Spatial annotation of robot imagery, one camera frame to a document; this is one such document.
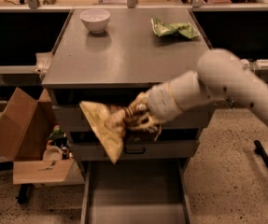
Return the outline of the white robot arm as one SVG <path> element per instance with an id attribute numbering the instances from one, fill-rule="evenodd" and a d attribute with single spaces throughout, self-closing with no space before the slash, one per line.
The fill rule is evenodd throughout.
<path id="1" fill-rule="evenodd" d="M 139 94 L 129 105 L 128 113 L 148 111 L 158 121 L 167 122 L 223 98 L 232 98 L 248 108 L 268 127 L 268 84 L 226 49 L 207 51 L 195 70 Z"/>

